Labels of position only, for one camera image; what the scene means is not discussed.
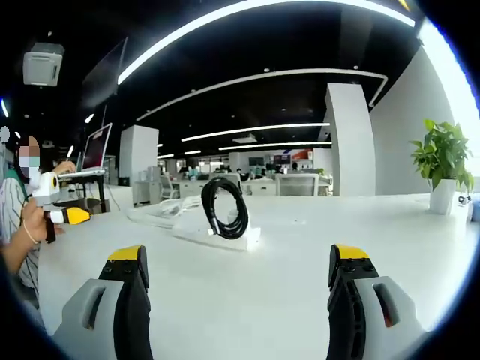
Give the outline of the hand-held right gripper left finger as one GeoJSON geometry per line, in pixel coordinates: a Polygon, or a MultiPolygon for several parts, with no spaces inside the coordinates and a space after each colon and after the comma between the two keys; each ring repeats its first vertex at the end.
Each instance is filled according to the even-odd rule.
{"type": "Polygon", "coordinates": [[[146,247],[114,251],[67,301],[53,340],[70,359],[152,359],[148,291],[146,247]]]}

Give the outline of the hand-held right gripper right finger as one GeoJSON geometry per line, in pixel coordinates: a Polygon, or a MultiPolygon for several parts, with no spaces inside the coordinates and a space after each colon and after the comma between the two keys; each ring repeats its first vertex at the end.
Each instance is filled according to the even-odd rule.
{"type": "Polygon", "coordinates": [[[407,359],[424,337],[414,301],[359,247],[333,244],[328,359],[407,359]]]}

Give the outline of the person's left hand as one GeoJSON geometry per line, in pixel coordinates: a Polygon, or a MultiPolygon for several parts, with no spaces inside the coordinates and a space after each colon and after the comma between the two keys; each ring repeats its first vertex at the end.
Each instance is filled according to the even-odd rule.
{"type": "Polygon", "coordinates": [[[48,212],[45,212],[41,207],[37,207],[36,205],[24,208],[22,225],[28,236],[35,243],[54,242],[58,234],[65,232],[58,224],[54,224],[50,220],[50,214],[48,212]]]}

